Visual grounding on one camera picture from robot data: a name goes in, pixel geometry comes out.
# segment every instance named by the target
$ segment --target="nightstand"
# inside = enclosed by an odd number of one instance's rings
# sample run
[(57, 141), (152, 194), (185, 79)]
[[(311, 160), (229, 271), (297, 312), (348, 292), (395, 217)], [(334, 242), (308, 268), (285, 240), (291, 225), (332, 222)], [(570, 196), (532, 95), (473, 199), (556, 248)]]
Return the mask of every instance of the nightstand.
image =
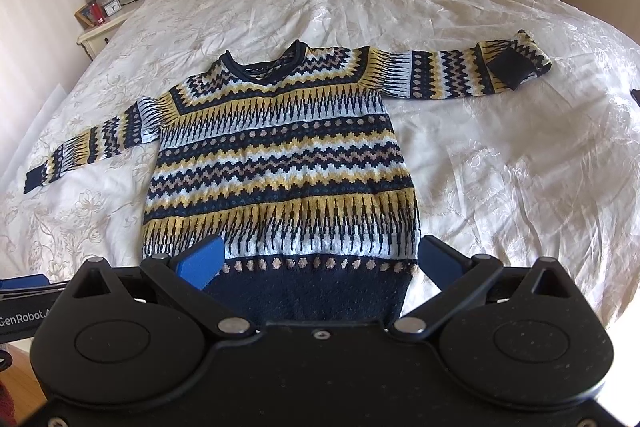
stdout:
[(111, 17), (107, 17), (103, 24), (95, 28), (89, 28), (78, 37), (78, 44), (84, 48), (87, 55), (91, 57), (91, 60), (94, 60), (98, 53), (109, 44), (109, 41), (116, 34), (118, 28), (122, 26), (122, 23), (131, 17), (133, 12), (140, 8), (144, 1), (145, 0), (135, 1), (123, 6), (122, 10)]

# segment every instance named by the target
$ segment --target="alarm clock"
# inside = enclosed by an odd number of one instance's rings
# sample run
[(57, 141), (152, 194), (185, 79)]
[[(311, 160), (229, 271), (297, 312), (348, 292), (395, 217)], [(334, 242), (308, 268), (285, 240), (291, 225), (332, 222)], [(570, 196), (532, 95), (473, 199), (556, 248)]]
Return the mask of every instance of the alarm clock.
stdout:
[(120, 4), (120, 0), (110, 0), (107, 4), (102, 6), (102, 8), (107, 14), (107, 17), (111, 17), (114, 13), (122, 9), (122, 5)]

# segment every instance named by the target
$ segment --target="sweater sleeve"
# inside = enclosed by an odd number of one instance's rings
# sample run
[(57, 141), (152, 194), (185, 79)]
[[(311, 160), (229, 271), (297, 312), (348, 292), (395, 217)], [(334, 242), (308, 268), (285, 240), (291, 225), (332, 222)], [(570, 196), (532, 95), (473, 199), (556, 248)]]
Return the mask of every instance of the sweater sleeve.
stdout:
[(169, 92), (158, 99), (141, 98), (111, 120), (65, 141), (42, 165), (27, 172), (24, 193), (49, 185), (65, 172), (157, 140), (161, 125), (171, 117), (174, 107)]
[(443, 100), (517, 89), (551, 69), (551, 60), (520, 30), (513, 39), (478, 42), (468, 50), (368, 53), (360, 83), (398, 98)]

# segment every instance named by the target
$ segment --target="bed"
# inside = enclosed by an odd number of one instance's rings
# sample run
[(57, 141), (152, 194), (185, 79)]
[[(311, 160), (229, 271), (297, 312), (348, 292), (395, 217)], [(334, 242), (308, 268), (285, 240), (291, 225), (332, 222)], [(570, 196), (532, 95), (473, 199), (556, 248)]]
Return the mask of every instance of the bed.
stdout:
[[(140, 261), (157, 146), (134, 147), (27, 195), (25, 172), (65, 139), (206, 70), (226, 50), (244, 63), (275, 58), (295, 39), (446, 50), (521, 28), (553, 59), (543, 78), (499, 96), (386, 102), (422, 231), (513, 266), (558, 257), (612, 325), (640, 281), (640, 109), (629, 96), (640, 87), (640, 50), (558, 0), (146, 0), (92, 62), (2, 197), (0, 277), (68, 279), (92, 255), (113, 266)], [(404, 310), (435, 291), (414, 278)], [(628, 409), (631, 400), (618, 411), (613, 403), (629, 388), (610, 391), (605, 405), (631, 422), (638, 413)]]

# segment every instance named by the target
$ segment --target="sweater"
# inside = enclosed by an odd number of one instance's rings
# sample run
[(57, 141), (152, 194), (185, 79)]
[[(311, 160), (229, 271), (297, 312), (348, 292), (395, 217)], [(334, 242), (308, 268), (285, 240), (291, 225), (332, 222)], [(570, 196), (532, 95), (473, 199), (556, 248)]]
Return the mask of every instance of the sweater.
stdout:
[(64, 142), (28, 172), (25, 192), (158, 140), (144, 256), (217, 235), (225, 263), (204, 291), (247, 318), (389, 322), (417, 268), (420, 220), (383, 96), (496, 94), (550, 67), (523, 30), (460, 51), (296, 41), (250, 65), (226, 52)]

